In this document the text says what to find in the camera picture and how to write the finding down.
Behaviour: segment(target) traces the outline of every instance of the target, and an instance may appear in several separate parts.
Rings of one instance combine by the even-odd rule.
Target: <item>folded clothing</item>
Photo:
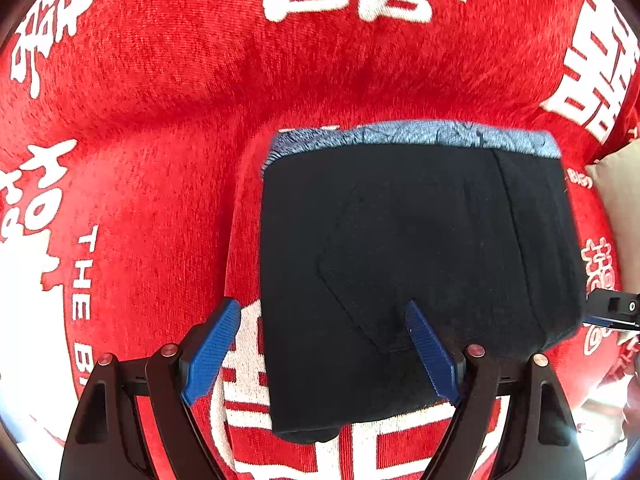
[[[274,433],[326,441],[437,402],[411,300],[495,356],[570,336],[586,279],[559,157],[544,132],[453,121],[278,136],[260,232]]]

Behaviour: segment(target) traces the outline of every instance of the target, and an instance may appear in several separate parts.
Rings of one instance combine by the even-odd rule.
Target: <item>blue gripper pad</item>
[[[182,397],[189,406],[209,393],[238,328],[240,304],[225,298],[213,314],[195,326],[180,343]]]
[[[404,321],[436,393],[457,406],[460,402],[460,391],[456,365],[413,301],[409,302],[404,310]]]

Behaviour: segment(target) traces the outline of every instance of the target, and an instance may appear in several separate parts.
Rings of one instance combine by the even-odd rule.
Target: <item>blue textured fingertip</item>
[[[239,328],[240,304],[230,301],[189,366],[188,378],[182,391],[188,405],[193,406],[196,400],[209,393]]]
[[[456,406],[460,402],[460,391],[456,367],[449,353],[413,301],[404,310],[404,320],[436,394]]]

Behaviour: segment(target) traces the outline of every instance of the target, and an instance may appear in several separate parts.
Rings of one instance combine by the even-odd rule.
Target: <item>beige fabric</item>
[[[613,229],[623,289],[640,294],[640,139],[587,171]]]

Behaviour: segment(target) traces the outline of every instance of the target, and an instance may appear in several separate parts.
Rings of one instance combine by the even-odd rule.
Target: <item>beige cushion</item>
[[[587,171],[609,216],[624,291],[640,294],[640,139]]]

